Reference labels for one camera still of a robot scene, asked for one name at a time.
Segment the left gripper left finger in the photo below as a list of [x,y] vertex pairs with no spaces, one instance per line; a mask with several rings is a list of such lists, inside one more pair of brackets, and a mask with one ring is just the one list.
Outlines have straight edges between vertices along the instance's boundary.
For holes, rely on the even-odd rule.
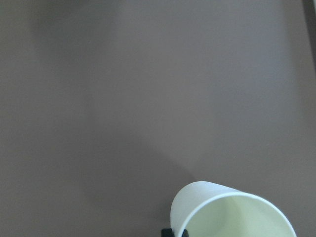
[[173,237],[173,230],[171,228],[162,229],[161,237]]

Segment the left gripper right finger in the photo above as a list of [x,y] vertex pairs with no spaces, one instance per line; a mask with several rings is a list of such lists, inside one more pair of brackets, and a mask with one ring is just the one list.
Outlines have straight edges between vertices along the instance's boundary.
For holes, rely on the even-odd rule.
[[189,233],[186,229],[183,230],[182,237],[189,237]]

